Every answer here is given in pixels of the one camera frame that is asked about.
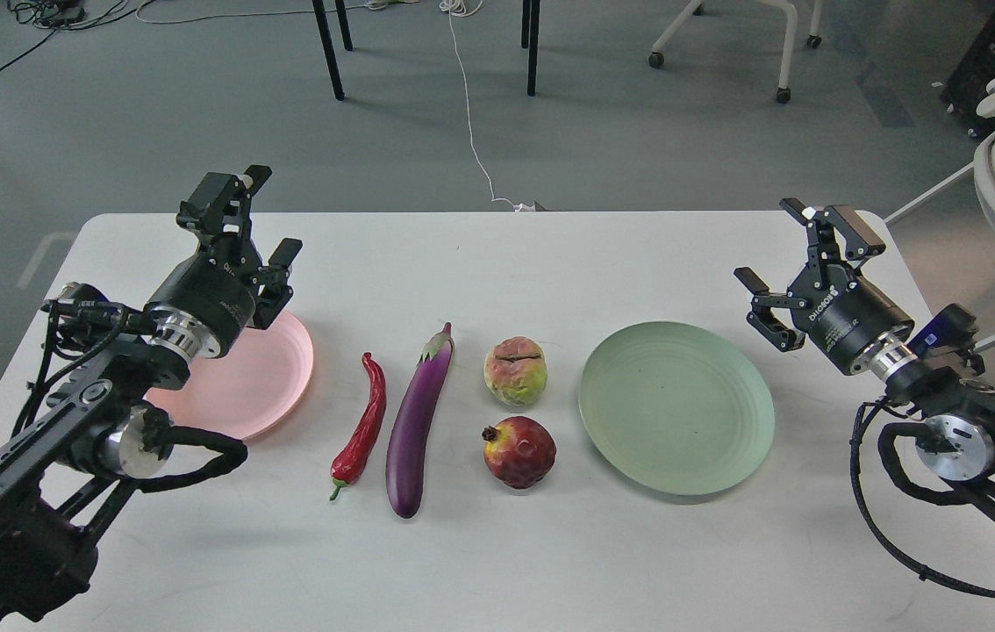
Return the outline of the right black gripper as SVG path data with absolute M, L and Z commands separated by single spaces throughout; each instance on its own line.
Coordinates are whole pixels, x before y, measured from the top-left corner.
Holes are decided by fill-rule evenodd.
M 735 279 L 751 293 L 747 321 L 782 352 L 799 349 L 804 333 L 842 375 L 866 370 L 863 359 L 880 335 L 910 335 L 914 320 L 858 271 L 882 255 L 882 237 L 850 205 L 804 205 L 783 197 L 781 208 L 805 228 L 807 263 L 789 288 L 794 296 L 770 291 L 750 267 L 734 269 Z M 774 309 L 791 311 L 796 329 L 787 327 Z

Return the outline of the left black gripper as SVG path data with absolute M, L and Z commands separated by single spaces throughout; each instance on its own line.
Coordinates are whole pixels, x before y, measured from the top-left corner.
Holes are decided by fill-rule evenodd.
M 189 359 L 227 356 L 245 328 L 268 329 L 293 297 L 290 265 L 304 243 L 283 239 L 262 264 L 250 236 L 250 205 L 272 176 L 265 165 L 241 175 L 209 172 L 178 205 L 176 224 L 197 251 L 150 297 L 145 311 L 160 341 Z

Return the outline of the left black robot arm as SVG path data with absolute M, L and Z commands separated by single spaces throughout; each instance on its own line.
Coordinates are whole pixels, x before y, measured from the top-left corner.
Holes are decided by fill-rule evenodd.
M 178 427 L 146 399 L 178 391 L 197 357 L 222 357 L 244 329 L 266 329 L 289 303 L 284 239 L 267 261 L 250 236 L 250 204 L 270 177 L 209 173 L 176 215 L 197 237 L 141 309 L 92 285 L 45 301 L 43 361 L 0 448 L 0 621 L 37 621 L 87 592 L 97 545 L 136 492 L 164 492 L 227 475 L 242 440 Z

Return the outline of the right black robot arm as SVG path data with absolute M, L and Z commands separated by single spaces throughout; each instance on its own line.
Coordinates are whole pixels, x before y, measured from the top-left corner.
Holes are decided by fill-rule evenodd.
M 880 412 L 876 449 L 896 488 L 934 506 L 972 506 L 995 524 L 995 388 L 980 380 L 984 363 L 974 341 L 975 317 L 947 305 L 923 328 L 863 275 L 885 252 L 885 241 L 850 205 L 811 207 L 784 197 L 781 208 L 803 228 L 806 263 L 783 292 L 753 269 L 734 275 L 750 292 L 747 321 L 779 351 L 810 341 L 846 376 L 865 371 L 885 384 L 878 400 L 863 403 L 849 440 L 849 477 L 867 528 L 892 557 L 919 579 L 995 599 L 973 585 L 919 563 L 887 539 L 870 515 L 860 449 Z

